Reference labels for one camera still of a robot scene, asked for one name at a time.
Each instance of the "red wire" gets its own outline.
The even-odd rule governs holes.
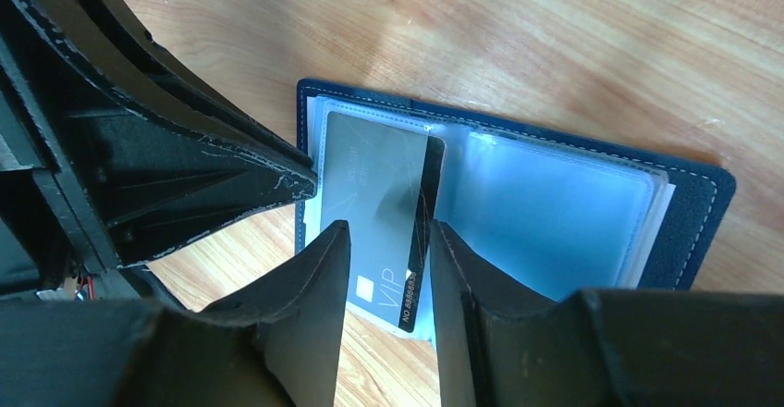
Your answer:
[[[84,289],[85,282],[86,281],[84,280],[84,278],[80,279],[79,288],[76,290],[76,293],[74,293],[74,301],[76,301],[79,298],[79,293],[81,293],[81,290]]]
[[[90,300],[95,301],[95,286],[92,284],[92,276],[87,278],[87,291],[90,295]]]

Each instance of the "black device housing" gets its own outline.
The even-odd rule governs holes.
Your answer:
[[[0,294],[163,257],[313,196],[311,160],[122,0],[0,0]]]

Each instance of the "wooden table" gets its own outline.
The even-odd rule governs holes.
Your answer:
[[[353,83],[722,165],[699,290],[784,290],[784,0],[127,0],[290,142],[295,84]],[[291,207],[153,265],[193,309],[293,253]],[[438,404],[435,354],[348,314],[336,403]]]

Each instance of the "black leather piece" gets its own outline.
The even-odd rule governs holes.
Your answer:
[[[340,100],[376,106],[434,121],[450,121],[509,130],[518,134],[567,145],[589,153],[607,154],[668,173],[676,185],[669,209],[640,281],[641,288],[687,290],[692,286],[718,224],[735,193],[735,178],[719,166],[672,155],[639,150],[611,142],[568,134],[526,123],[492,117],[449,106],[429,104],[406,97],[375,92],[323,80],[304,79],[297,86],[297,147],[307,146],[307,97],[331,96]],[[297,251],[304,247],[302,215],[304,203],[297,203]]]

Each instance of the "scratched card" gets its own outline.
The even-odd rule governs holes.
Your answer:
[[[412,332],[442,140],[331,112],[326,118],[321,229],[349,221],[348,302]]]

